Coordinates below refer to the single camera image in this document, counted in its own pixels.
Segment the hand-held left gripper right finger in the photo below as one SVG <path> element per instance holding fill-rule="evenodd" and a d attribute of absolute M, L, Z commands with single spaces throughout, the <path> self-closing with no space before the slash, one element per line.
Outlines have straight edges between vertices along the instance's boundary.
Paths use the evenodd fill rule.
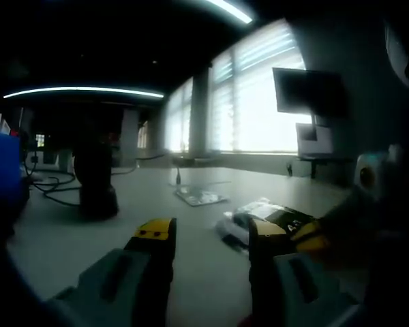
<path fill-rule="evenodd" d="M 249 261 L 254 326 L 351 326 L 357 318 L 357 301 L 278 225 L 250 219 Z"/>

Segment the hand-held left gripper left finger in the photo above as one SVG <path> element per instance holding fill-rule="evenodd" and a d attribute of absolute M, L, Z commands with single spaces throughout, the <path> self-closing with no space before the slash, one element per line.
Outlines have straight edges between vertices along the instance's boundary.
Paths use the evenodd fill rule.
<path fill-rule="evenodd" d="M 48 302 L 60 326 L 165 326 L 175 218 L 151 219 Z"/>

